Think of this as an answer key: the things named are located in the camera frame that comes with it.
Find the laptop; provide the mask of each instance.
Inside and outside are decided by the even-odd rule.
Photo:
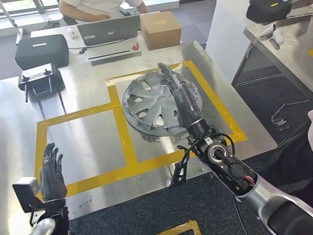
[[[86,46],[93,46],[137,37],[139,26],[140,17],[135,15],[78,24],[77,28]]]

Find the window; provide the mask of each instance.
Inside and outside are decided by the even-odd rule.
[[[57,0],[2,0],[3,6],[9,14],[20,14],[27,12],[39,12],[44,14],[44,10],[57,8]]]

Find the yellow tape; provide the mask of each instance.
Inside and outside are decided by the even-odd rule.
[[[155,21],[155,24],[166,24],[167,20],[163,20],[163,21]]]
[[[111,99],[112,104],[113,104],[114,117],[115,118],[116,126],[118,127],[120,136],[125,164],[127,167],[133,167],[133,165],[137,163],[137,159],[136,158],[135,150],[133,149],[130,136],[127,128],[118,91],[115,86],[109,86],[107,88],[109,98]]]
[[[72,120],[74,120],[74,119],[82,118],[82,117],[86,117],[86,116],[89,116],[89,115],[92,115],[92,114],[97,114],[97,113],[100,113],[100,112],[111,110],[112,108],[113,108],[113,104],[112,104],[112,103],[102,104],[102,105],[94,106],[94,107],[91,107],[91,108],[76,111],[76,112],[73,112],[73,113],[70,113],[70,114],[66,114],[66,115],[62,115],[62,116],[58,116],[58,117],[53,117],[53,118],[48,119],[48,120],[40,121],[38,124],[39,124],[39,125],[45,124],[45,125],[48,125],[48,126],[54,126],[54,125],[61,124],[61,123],[66,122],[66,121],[72,121]]]
[[[103,185],[108,185],[116,181],[130,178],[135,175],[140,175],[151,170],[155,170],[164,165],[176,163],[182,159],[184,152],[183,150],[176,151],[170,154],[161,155],[156,158],[145,160],[140,163],[136,163],[131,167],[119,168],[101,175],[94,176],[88,179],[81,180],[78,182],[66,185],[68,189],[67,197],[84,192]]]
[[[42,167],[42,157],[47,145],[46,123],[37,123],[37,136],[35,137],[35,157],[34,176],[39,180],[39,171]]]
[[[235,142],[247,140],[247,136],[241,128],[227,111],[227,109],[220,101],[220,99],[205,80],[205,78],[191,60],[185,61],[184,64],[188,67],[192,75],[200,84],[202,89],[207,95],[213,105],[219,113],[219,115],[232,130],[230,137]]]
[[[308,50],[308,54],[311,57],[313,57],[313,50]]]
[[[198,226],[198,223],[195,220],[191,220],[188,223],[179,225],[157,235],[178,235],[191,229],[192,229],[193,234],[195,235],[201,235],[199,226]]]
[[[170,67],[173,70],[181,67],[188,67],[204,89],[208,98],[212,101],[212,103],[221,115],[221,117],[232,131],[230,136],[234,140],[234,142],[244,141],[247,139],[247,136],[225,108],[225,106],[218,98],[218,96],[215,94],[215,92],[203,77],[203,75],[199,70],[198,70],[198,68],[192,61],[186,61],[184,63],[171,65]],[[131,143],[130,136],[127,130],[126,120],[124,117],[115,82],[117,80],[119,81],[120,79],[123,80],[129,78],[129,76],[138,77],[140,75],[147,73],[148,71],[155,70],[158,69],[140,71],[128,75],[106,79],[106,83],[108,85],[107,88],[111,103],[103,104],[38,122],[37,124],[35,176],[38,179],[39,169],[42,166],[42,154],[47,145],[47,129],[48,126],[57,125],[63,122],[71,121],[77,118],[82,118],[108,110],[112,110],[114,113],[118,131],[120,136],[121,148],[124,153],[124,158],[125,160],[125,167],[67,185],[67,197],[103,185],[111,184],[116,181],[127,179],[135,175],[143,174],[161,168],[165,165],[173,164],[181,160],[183,155],[183,151],[177,150],[173,153],[164,154],[139,163],[137,160],[136,153]]]

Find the cardboard box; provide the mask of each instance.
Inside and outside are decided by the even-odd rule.
[[[141,15],[140,25],[149,50],[180,45],[182,29],[170,11]]]

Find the black bag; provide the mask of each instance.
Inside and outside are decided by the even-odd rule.
[[[285,19],[291,4],[283,0],[254,0],[247,11],[247,18],[253,22],[267,23]]]

